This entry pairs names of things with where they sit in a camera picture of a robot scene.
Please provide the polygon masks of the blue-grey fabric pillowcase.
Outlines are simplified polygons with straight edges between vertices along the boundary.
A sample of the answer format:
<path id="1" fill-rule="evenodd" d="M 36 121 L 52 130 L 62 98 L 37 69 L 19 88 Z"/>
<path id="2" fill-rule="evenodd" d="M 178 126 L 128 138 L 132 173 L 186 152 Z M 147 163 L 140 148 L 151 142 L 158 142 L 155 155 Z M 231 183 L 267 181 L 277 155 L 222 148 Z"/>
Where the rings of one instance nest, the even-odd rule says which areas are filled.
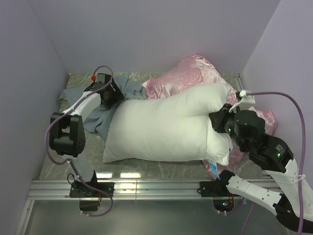
<path id="1" fill-rule="evenodd" d="M 123 98 L 117 100 L 116 92 L 113 90 L 116 86 L 123 95 Z M 136 81 L 131 81 L 127 75 L 115 75 L 111 85 L 107 87 L 112 95 L 105 104 L 100 104 L 95 108 L 84 121 L 84 128 L 90 133 L 98 133 L 103 140 L 107 139 L 109 127 L 117 107 L 125 100 L 146 100 L 148 98 L 145 88 Z"/>

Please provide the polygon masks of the white pillow insert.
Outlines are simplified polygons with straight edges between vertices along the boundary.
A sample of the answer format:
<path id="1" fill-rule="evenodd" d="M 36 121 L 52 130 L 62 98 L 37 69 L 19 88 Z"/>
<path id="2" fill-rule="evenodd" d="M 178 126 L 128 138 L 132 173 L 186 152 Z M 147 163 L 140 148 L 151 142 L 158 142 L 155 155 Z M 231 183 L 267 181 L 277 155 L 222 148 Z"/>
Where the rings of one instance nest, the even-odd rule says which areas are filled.
<path id="1" fill-rule="evenodd" d="M 103 161 L 228 165 L 232 140 L 213 130 L 209 115 L 223 107 L 230 89 L 223 83 L 202 84 L 166 98 L 122 102 L 110 124 Z"/>

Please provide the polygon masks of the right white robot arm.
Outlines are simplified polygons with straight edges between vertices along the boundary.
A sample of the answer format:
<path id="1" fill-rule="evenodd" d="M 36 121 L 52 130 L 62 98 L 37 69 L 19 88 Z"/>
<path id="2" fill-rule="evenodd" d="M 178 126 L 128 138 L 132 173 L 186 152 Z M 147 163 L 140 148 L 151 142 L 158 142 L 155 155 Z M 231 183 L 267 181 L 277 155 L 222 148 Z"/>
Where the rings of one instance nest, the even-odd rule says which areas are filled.
<path id="1" fill-rule="evenodd" d="M 213 130 L 228 134 L 239 150 L 278 184 L 281 192 L 254 185 L 231 171 L 223 170 L 214 182 L 200 182 L 202 197 L 239 195 L 270 211 L 289 230 L 313 232 L 313 190 L 299 174 L 288 145 L 265 133 L 265 120 L 252 110 L 231 111 L 225 104 L 209 114 Z"/>

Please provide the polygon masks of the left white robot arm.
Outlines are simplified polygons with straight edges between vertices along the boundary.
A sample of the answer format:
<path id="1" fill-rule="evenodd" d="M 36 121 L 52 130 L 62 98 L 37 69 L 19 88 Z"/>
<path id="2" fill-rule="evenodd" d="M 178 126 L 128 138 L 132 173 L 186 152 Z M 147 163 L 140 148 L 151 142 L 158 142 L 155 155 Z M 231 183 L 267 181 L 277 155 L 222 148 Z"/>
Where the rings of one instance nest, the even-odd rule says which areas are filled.
<path id="1" fill-rule="evenodd" d="M 50 125 L 45 133 L 46 150 L 54 150 L 63 157 L 58 162 L 50 156 L 56 165 L 69 163 L 74 172 L 72 188 L 82 192 L 85 197 L 112 197 L 110 186 L 102 189 L 95 171 L 89 166 L 85 154 L 86 137 L 84 121 L 100 105 L 106 108 L 120 101 L 123 94 L 113 81 L 112 74 L 93 74 L 92 83 L 84 89 L 78 100 L 62 113 L 53 113 Z"/>

